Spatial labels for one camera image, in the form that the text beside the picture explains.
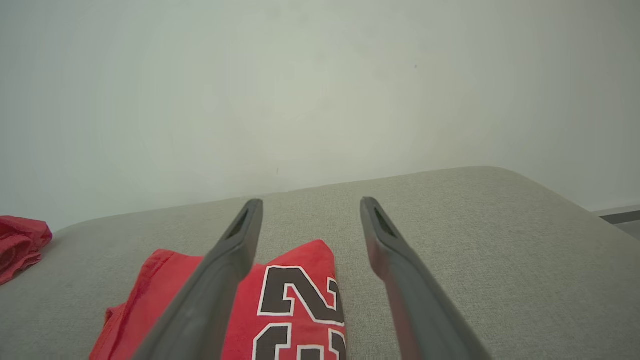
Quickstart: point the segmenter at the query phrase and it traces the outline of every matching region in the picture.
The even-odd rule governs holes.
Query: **red fabric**
[[[143,265],[129,300],[107,309],[102,334],[90,359],[131,358],[201,260],[202,257],[185,256],[169,250],[157,250],[153,253]],[[335,352],[329,349],[329,329],[339,332],[344,338],[344,324],[314,322],[292,288],[285,287],[287,296],[295,299],[292,315],[258,315],[262,287],[266,283],[265,274],[269,266],[273,265],[302,267],[326,299],[328,306],[337,306],[337,300],[327,290],[328,278],[335,279],[333,253],[322,240],[302,245],[267,265],[255,265],[238,286],[223,358],[251,359],[254,339],[261,331],[273,323],[290,323],[291,344],[289,348],[279,351],[280,359],[296,359],[298,345],[319,345],[324,347],[325,359],[336,359]]]
[[[0,217],[0,285],[10,281],[17,272],[37,264],[38,251],[52,238],[43,221],[17,217]]]

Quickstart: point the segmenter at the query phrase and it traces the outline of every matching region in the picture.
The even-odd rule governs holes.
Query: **white wall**
[[[640,204],[634,1],[1,0],[0,214],[438,168]]]

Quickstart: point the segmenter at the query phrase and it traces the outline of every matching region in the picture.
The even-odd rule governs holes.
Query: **gray upholstery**
[[[640,241],[516,173],[456,168],[264,196],[257,261],[333,250],[351,357],[399,356],[358,214],[376,197],[499,358],[640,354]],[[0,357],[86,357],[105,308],[158,248],[203,255],[246,199],[102,218],[58,231],[0,286]]]

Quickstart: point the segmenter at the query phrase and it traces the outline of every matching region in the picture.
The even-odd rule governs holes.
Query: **crumpled red cloth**
[[[0,217],[0,285],[17,272],[37,264],[53,235],[44,221],[17,217]]]

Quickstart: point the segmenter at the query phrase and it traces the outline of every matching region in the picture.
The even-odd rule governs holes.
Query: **red cloth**
[[[0,217],[0,285],[13,279],[17,272],[37,264],[41,259],[38,251],[51,238],[51,230],[43,221]]]
[[[201,260],[169,250],[153,253],[142,266],[129,300],[107,310],[90,359],[131,358]],[[255,265],[238,286],[223,358],[251,359],[258,350],[264,355],[271,338],[263,335],[272,327],[287,335],[288,344],[271,349],[279,352],[280,359],[296,359],[301,351],[321,352],[325,359],[344,354],[344,315],[334,279],[333,253],[322,240],[267,265]],[[275,308],[287,301],[292,305]]]

